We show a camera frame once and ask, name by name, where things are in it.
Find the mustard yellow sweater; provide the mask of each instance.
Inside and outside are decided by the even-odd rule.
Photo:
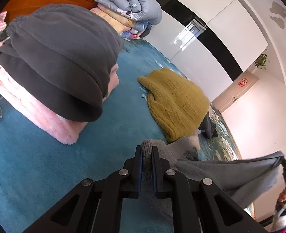
[[[191,135],[208,112],[209,100],[200,87],[168,68],[140,76],[138,81],[149,90],[150,112],[168,142]]]

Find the dark gray garment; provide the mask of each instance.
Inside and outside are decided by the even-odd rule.
[[[206,114],[205,118],[201,122],[199,128],[201,131],[204,132],[204,136],[206,138],[217,137],[218,133],[216,131],[216,124],[212,122],[209,112]]]
[[[50,4],[15,18],[7,34],[0,64],[13,79],[66,119],[100,117],[110,71],[123,48],[110,24],[80,6]]]
[[[169,145],[161,140],[143,141],[142,192],[165,216],[172,216],[171,199],[154,197],[151,166],[151,151],[154,145],[158,146],[160,157],[167,159],[172,169],[180,171],[192,180],[210,178],[243,209],[276,183],[278,166],[284,156],[278,151],[255,159],[230,162],[198,161],[196,149],[185,137]]]

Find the stack of blankets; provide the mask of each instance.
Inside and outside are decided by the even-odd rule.
[[[15,18],[0,42],[0,94],[38,127],[73,144],[119,84],[123,43],[89,10],[50,4]]]
[[[161,6],[156,0],[94,0],[91,11],[108,21],[123,38],[136,39],[149,34],[161,21]]]

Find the silver bolt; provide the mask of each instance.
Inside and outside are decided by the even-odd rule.
[[[175,171],[173,169],[166,170],[166,174],[169,176],[175,175]]]
[[[92,180],[91,179],[84,179],[81,181],[81,183],[83,186],[90,186],[92,183]]]
[[[211,180],[211,179],[209,179],[209,178],[205,178],[205,179],[203,179],[203,184],[205,184],[206,186],[209,186],[209,185],[211,185],[212,183],[213,183],[213,181]]]
[[[129,171],[127,169],[120,169],[118,172],[120,175],[127,175]]]

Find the hanging plant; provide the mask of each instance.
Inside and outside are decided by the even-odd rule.
[[[261,54],[255,61],[254,64],[256,67],[262,69],[264,68],[266,70],[266,60],[267,60],[267,55],[266,54]]]

